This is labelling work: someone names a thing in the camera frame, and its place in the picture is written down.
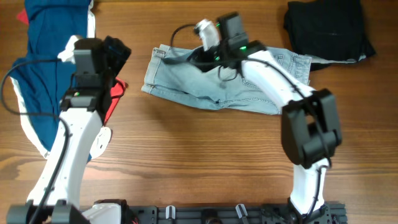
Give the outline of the light blue denim shorts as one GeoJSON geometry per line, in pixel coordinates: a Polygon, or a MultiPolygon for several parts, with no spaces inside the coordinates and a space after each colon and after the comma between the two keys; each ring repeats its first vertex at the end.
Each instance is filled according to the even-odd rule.
{"type": "Polygon", "coordinates": [[[281,110],[255,84],[230,68],[215,67],[207,72],[188,63],[166,64],[164,58],[189,59],[196,49],[160,45],[152,51],[144,84],[145,93],[204,110],[234,109],[281,114],[281,110]]]}

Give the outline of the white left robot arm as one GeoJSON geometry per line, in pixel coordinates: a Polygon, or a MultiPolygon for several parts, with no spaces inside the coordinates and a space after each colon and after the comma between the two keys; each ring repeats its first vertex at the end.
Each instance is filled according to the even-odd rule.
{"type": "Polygon", "coordinates": [[[131,54],[119,39],[83,39],[73,35],[59,57],[76,70],[60,102],[55,142],[47,163],[25,205],[13,205],[7,223],[131,223],[125,200],[99,200],[80,210],[80,187],[90,149],[112,103],[111,89],[131,54]]]}

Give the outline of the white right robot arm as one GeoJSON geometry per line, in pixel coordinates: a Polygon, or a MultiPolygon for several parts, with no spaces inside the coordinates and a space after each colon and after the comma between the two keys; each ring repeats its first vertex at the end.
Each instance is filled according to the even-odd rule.
{"type": "Polygon", "coordinates": [[[198,68],[221,65],[236,69],[281,109],[281,143],[294,165],[289,197],[292,223],[309,223],[326,211],[323,186],[331,158],[342,142],[336,100],[327,90],[314,90],[290,75],[259,41],[231,49],[219,45],[189,59],[198,68]]]}

